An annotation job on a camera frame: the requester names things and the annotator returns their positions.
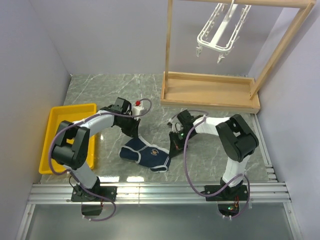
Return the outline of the navy blue underwear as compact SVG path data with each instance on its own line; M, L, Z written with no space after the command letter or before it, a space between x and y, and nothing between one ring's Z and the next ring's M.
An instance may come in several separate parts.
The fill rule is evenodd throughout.
M168 149L150 144L142 136L130 139L120 148L118 155L154 173L167 172L171 164Z

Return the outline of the white clip hanger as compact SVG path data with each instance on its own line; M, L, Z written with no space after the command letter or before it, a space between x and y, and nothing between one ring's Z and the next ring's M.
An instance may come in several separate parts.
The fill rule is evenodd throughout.
M241 9L238 22L235 24L234 30L229 40L226 42L226 44L219 45L219 41L223 36L223 34L225 33L225 30L227 29L227 26L232 20L232 17L236 12L238 6L239 5L236 4L234 0L231 1L231 3L218 3L216 5L214 11L210 15L209 19L207 20L204 27L202 28L202 30L200 31L200 33L196 38L197 40L196 56L197 57L200 56L203 48L211 49L219 53L217 63L220 64L223 61L223 59L225 59L225 57L232 51L232 49L234 48L235 42L239 39L239 33L243 28L244 23L246 22L247 15L251 10L251 7L252 7L251 5L245 5ZM211 34L211 31L213 30L220 16L223 16L223 20L221 21L220 25L217 27L217 30L212 35L212 38L209 39L209 35Z

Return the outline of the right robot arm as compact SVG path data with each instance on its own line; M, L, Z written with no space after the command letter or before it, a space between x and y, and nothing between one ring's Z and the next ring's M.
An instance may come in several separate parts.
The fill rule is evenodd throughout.
M219 194L231 200L238 194L242 186L246 165L259 146L259 140L244 118L239 114L231 117L210 117L204 110L198 116L191 115L192 110L183 110L174 115L180 123L179 130L169 132L169 157L174 158L183 154L183 167L187 181L192 190L201 197L215 197ZM193 185L187 168L188 142L195 135L208 134L219 137L224 152L227 155L227 164L220 179L220 189L216 192L205 194L198 191Z

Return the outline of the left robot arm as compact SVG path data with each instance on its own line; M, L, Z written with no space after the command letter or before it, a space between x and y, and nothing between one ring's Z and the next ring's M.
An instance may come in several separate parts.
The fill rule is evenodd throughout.
M66 168L65 171L76 181L76 194L83 194L89 201L106 198L99 177L87 164L90 139L114 126L119 127L126 136L137 138L140 116L144 115L145 110L141 103L138 100L131 104L118 97L114 104L101 108L89 117L74 122L64 120L59 124L48 152L49 166L52 168L52 160L55 160Z

